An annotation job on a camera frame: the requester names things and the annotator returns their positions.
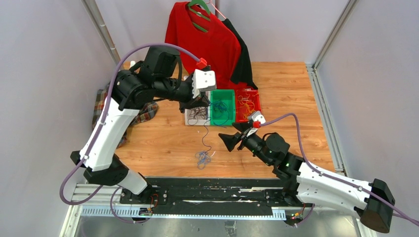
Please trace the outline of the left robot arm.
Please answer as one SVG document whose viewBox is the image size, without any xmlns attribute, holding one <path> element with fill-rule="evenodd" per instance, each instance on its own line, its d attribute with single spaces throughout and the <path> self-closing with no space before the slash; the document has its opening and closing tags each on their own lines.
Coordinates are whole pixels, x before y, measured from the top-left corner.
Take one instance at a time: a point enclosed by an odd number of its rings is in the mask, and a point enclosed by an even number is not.
<svg viewBox="0 0 419 237">
<path fill-rule="evenodd" d="M 139 204 L 151 199 L 151 186 L 139 173 L 124 165 L 115 150 L 127 128 L 140 110 L 155 98 L 177 101 L 180 110 L 206 107 L 207 91 L 216 88 L 215 72 L 203 58 L 191 55 L 179 46 L 161 43 L 148 45 L 143 61 L 128 70 L 117 66 L 105 105 L 86 145 L 71 154 L 77 167 L 83 167 L 84 177 L 91 184 L 118 185 L 129 190 Z M 172 77 L 175 67 L 181 67 L 182 53 L 190 55 L 194 70 L 184 79 L 182 73 Z"/>
</svg>

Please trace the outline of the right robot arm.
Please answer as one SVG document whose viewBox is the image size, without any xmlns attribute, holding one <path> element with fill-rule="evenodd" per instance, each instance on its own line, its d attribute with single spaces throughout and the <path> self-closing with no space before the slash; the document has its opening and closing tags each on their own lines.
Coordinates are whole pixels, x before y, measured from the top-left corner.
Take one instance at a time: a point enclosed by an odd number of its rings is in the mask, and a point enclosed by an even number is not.
<svg viewBox="0 0 419 237">
<path fill-rule="evenodd" d="M 380 233 L 390 232 L 395 204 L 387 183 L 352 179 L 315 166 L 289 151 L 290 145 L 277 132 L 263 137 L 250 133 L 248 123 L 234 123 L 234 135 L 220 133 L 228 151 L 248 149 L 284 182 L 283 201 L 290 206 L 308 203 L 339 210 L 360 219 L 361 223 Z"/>
</svg>

